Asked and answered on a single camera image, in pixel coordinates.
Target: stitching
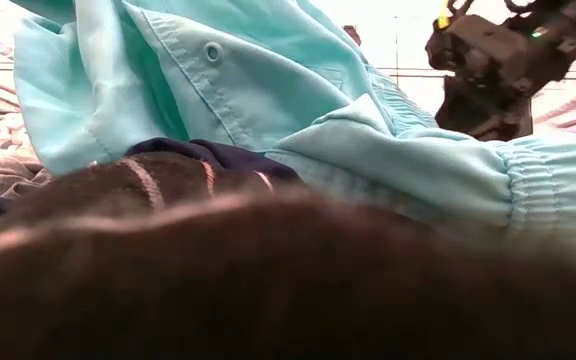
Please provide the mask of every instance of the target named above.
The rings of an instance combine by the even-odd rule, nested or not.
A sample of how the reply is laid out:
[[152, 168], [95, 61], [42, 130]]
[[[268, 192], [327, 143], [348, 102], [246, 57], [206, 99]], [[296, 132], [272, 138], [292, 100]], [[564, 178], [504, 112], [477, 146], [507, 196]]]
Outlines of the stitching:
[[255, 174], [259, 175], [259, 177], [261, 178], [261, 180], [263, 180], [264, 184], [266, 184], [266, 186], [268, 186], [268, 189], [270, 190], [270, 192], [275, 192], [275, 187], [272, 185], [272, 182], [270, 182], [270, 179], [268, 178], [268, 176], [262, 172], [259, 171], [255, 171]]
[[177, 68], [179, 68], [179, 71], [184, 75], [186, 80], [188, 80], [188, 83], [190, 84], [190, 86], [192, 86], [193, 90], [195, 91], [195, 94], [203, 100], [204, 104], [206, 104], [206, 107], [210, 110], [210, 112], [212, 112], [215, 115], [217, 120], [219, 120], [219, 122], [221, 123], [221, 126], [224, 128], [224, 130], [226, 131], [226, 134], [228, 134], [228, 137], [233, 142], [233, 144], [236, 144], [237, 142], [235, 141], [235, 138], [231, 134], [231, 131], [228, 128], [228, 126], [226, 126], [226, 123], [224, 122], [223, 118], [218, 114], [218, 112], [216, 111], [216, 109], [214, 108], [212, 103], [210, 101], [208, 101], [208, 98], [206, 97], [206, 95], [202, 91], [199, 91], [199, 88], [198, 88], [197, 84], [195, 84], [195, 81], [193, 81], [193, 79], [190, 77], [188, 72], [179, 63], [179, 61], [175, 58], [175, 56], [173, 56], [172, 51], [170, 50], [168, 44], [165, 41], [163, 41], [163, 39], [161, 38], [159, 33], [157, 33], [157, 31], [155, 31], [155, 28], [154, 28], [152, 22], [150, 21], [150, 18], [146, 15], [146, 12], [143, 9], [141, 9], [140, 14], [141, 14], [142, 18], [146, 21], [146, 24], [148, 25], [148, 27], [152, 31], [152, 34], [154, 35], [155, 39], [159, 42], [159, 44], [165, 50], [165, 52], [168, 54], [168, 56], [173, 61], [173, 63], [175, 63], [175, 65], [177, 65]]
[[204, 172], [206, 173], [206, 188], [208, 188], [208, 195], [210, 197], [215, 197], [215, 171], [212, 166], [205, 161], [201, 162], [204, 166]]
[[150, 173], [133, 159], [123, 159], [120, 163], [128, 166], [128, 168], [137, 175], [139, 181], [141, 181], [143, 190], [146, 192], [146, 195], [148, 195], [150, 206], [155, 210], [162, 210], [166, 206], [166, 203], [159, 190], [159, 185], [157, 185], [157, 182]]
[[[511, 170], [512, 165], [511, 165], [511, 160], [515, 159], [515, 154], [514, 154], [514, 149], [510, 148], [509, 151], [507, 153], [504, 153], [504, 150], [506, 149], [506, 147], [504, 147], [503, 145], [500, 145], [498, 147], [496, 147], [495, 153], [501, 158], [501, 160], [504, 163], [504, 174], [506, 176], [508, 176], [508, 179], [510, 179], [510, 175], [508, 174], [508, 172]], [[524, 188], [527, 188], [527, 184], [526, 184], [526, 179], [525, 178], [519, 178], [517, 179], [518, 182], [521, 182], [521, 184], [523, 185]], [[525, 227], [526, 227], [526, 222], [528, 221], [525, 217], [522, 218], [521, 222], [519, 223], [519, 228], [516, 228], [517, 225], [516, 224], [516, 213], [517, 213], [517, 208], [518, 207], [523, 207], [524, 209], [526, 208], [525, 206], [525, 202], [526, 199], [518, 199], [517, 195], [515, 194], [514, 191], [514, 186], [512, 184], [512, 181], [508, 182], [508, 192], [510, 193], [510, 211], [508, 213], [508, 224], [506, 226], [506, 235], [505, 236], [511, 236], [514, 233], [520, 233], [522, 231], [524, 231]]]
[[546, 163], [546, 159], [542, 154], [536, 153], [539, 160], [542, 162], [546, 172], [548, 173], [548, 183], [552, 186], [552, 198], [553, 198], [553, 208], [554, 208], [554, 217], [552, 223], [551, 231], [553, 235], [557, 236], [559, 234], [560, 229], [560, 216], [561, 213], [561, 198], [560, 198], [560, 189], [557, 186], [557, 182], [555, 181], [555, 174], [553, 174], [552, 169]]
[[101, 141], [100, 138], [97, 137], [95, 132], [90, 127], [91, 124], [88, 123], [83, 127], [83, 129], [92, 138], [95, 144], [97, 144], [97, 146], [101, 148], [101, 151], [104, 153], [106, 159], [112, 159], [113, 156], [110, 152], [110, 149], [106, 146], [106, 144], [103, 141]]

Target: teal fabric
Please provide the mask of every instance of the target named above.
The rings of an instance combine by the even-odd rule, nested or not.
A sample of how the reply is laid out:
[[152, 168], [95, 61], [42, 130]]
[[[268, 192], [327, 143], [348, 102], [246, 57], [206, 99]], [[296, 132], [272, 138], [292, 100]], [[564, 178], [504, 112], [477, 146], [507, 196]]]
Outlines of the teal fabric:
[[15, 78], [54, 173], [153, 137], [203, 138], [345, 198], [576, 243], [576, 136], [438, 129], [307, 0], [14, 2], [37, 14], [16, 36]]

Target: elastic cuff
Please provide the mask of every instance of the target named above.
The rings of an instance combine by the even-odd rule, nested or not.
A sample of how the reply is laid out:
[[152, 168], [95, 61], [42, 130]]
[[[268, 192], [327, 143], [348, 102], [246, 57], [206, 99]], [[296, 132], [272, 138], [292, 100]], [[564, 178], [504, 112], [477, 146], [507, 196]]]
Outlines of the elastic cuff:
[[510, 178], [512, 212], [509, 235], [557, 233], [558, 199], [552, 171], [538, 152], [511, 144], [496, 146]]

